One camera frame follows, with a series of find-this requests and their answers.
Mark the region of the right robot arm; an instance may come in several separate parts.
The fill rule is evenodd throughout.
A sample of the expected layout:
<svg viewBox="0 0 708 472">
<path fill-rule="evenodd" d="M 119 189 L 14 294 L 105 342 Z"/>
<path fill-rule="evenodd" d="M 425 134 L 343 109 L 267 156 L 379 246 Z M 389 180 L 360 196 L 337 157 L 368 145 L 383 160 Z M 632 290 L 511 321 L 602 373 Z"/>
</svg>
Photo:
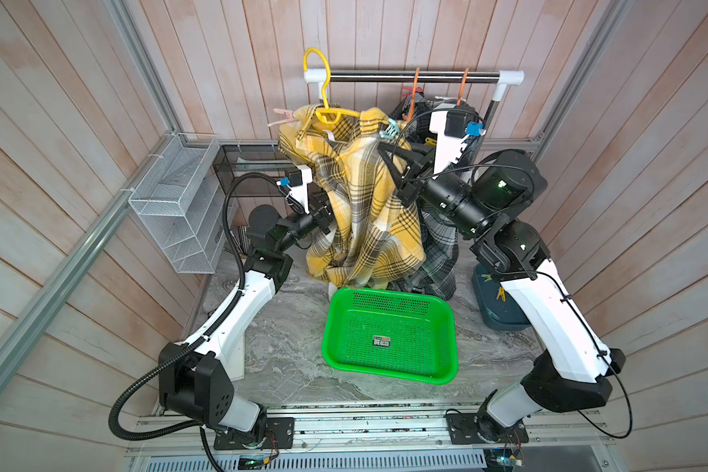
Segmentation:
<svg viewBox="0 0 708 472">
<path fill-rule="evenodd" d="M 397 198 L 406 205 L 429 205 L 472 240 L 471 252 L 511 295 L 545 346 L 530 373 L 481 404 L 473 417 L 479 440 L 502 442 L 525 417 L 541 410 L 583 413 L 605 406 L 621 381 L 625 354 L 609 348 L 590 328 L 541 236 L 518 218 L 547 187 L 527 153 L 492 153 L 479 163 L 484 173 L 468 183 L 459 167 L 434 170 L 433 147 L 407 151 L 380 143 L 378 152 Z"/>
</svg>

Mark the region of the mint green clothespin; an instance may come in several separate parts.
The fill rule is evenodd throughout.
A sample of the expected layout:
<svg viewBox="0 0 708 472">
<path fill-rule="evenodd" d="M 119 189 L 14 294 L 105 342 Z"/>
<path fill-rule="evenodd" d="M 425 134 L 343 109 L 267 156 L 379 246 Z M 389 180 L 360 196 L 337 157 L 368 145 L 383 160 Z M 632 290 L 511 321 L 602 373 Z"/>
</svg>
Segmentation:
<svg viewBox="0 0 708 472">
<path fill-rule="evenodd" d="M 400 133 L 401 128 L 399 127 L 399 123 L 396 120 L 393 120 L 393 118 L 389 118 L 389 120 L 387 120 L 387 127 L 379 131 L 380 137 L 387 141 L 397 140 Z"/>
</svg>

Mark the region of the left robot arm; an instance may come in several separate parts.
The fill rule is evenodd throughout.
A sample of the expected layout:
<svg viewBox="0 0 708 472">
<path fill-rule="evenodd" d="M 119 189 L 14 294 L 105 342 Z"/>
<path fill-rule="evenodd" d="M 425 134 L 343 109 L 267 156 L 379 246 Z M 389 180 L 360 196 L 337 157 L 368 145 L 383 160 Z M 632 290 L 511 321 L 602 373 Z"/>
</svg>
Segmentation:
<svg viewBox="0 0 708 472">
<path fill-rule="evenodd" d="M 113 403 L 108 428 L 116 438 L 148 441 L 193 427 L 203 433 L 214 431 L 241 448 L 261 448 L 275 438 L 267 424 L 265 407 L 235 392 L 228 361 L 251 322 L 287 280 L 293 264 L 288 250 L 317 229 L 330 230 L 334 215 L 330 205 L 310 202 L 307 187 L 313 181 L 313 172 L 307 165 L 275 180 L 261 172 L 248 172 L 235 178 L 228 192 L 235 193 L 240 184 L 252 179 L 273 182 L 293 215 L 281 218 L 273 206 L 252 210 L 247 256 L 239 255 L 238 244 L 231 245 L 239 269 L 236 285 L 196 332 L 184 341 L 167 344 L 157 367 L 137 379 Z M 157 430 L 129 431 L 119 419 L 123 406 L 152 380 L 159 383 L 160 406 L 185 419 Z"/>
</svg>

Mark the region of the pink clothespin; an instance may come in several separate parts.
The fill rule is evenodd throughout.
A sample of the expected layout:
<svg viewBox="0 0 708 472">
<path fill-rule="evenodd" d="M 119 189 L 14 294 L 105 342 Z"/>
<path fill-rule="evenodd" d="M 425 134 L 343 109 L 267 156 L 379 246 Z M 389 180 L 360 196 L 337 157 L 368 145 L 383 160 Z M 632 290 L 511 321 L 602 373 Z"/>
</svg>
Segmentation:
<svg viewBox="0 0 708 472">
<path fill-rule="evenodd" d="M 293 110 L 284 109 L 284 108 L 273 108 L 273 113 L 281 116 L 281 119 L 279 119 L 277 121 L 269 122 L 267 124 L 267 127 L 269 127 L 269 128 L 273 128 L 275 126 L 281 126 L 284 124 L 292 124 L 292 123 L 299 122 L 299 119 L 296 117 L 295 112 Z"/>
</svg>

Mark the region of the yellow plastic hanger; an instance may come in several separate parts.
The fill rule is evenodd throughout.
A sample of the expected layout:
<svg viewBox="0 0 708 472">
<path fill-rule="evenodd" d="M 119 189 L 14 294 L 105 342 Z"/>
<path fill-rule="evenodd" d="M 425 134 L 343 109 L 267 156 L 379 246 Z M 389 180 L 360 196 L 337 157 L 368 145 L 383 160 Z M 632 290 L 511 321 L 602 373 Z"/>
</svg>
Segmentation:
<svg viewBox="0 0 708 472">
<path fill-rule="evenodd" d="M 324 65 L 323 68 L 311 68 L 309 66 L 309 57 L 311 55 L 318 56 Z M 309 47 L 305 50 L 303 55 L 303 77 L 307 84 L 314 84 L 318 87 L 319 100 L 322 102 L 322 106 L 315 110 L 315 114 L 318 120 L 326 125 L 336 125 L 338 124 L 344 116 L 359 118 L 360 113 L 340 108 L 331 107 L 330 101 L 328 100 L 328 87 L 330 86 L 330 80 L 332 79 L 332 70 L 330 70 L 330 62 L 326 55 L 316 47 Z"/>
</svg>

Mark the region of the yellow plaid shirt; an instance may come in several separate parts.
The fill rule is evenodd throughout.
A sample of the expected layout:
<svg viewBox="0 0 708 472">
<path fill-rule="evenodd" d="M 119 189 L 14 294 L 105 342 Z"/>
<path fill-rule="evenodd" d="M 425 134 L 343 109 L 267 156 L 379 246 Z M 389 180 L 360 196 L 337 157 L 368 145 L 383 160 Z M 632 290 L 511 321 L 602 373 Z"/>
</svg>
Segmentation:
<svg viewBox="0 0 708 472">
<path fill-rule="evenodd" d="M 387 114 L 370 108 L 336 125 L 302 106 L 278 131 L 280 152 L 308 166 L 332 205 L 330 233 L 317 231 L 306 254 L 311 277 L 337 287 L 385 288 L 426 260 L 416 206 L 403 206 L 380 153 Z"/>
</svg>

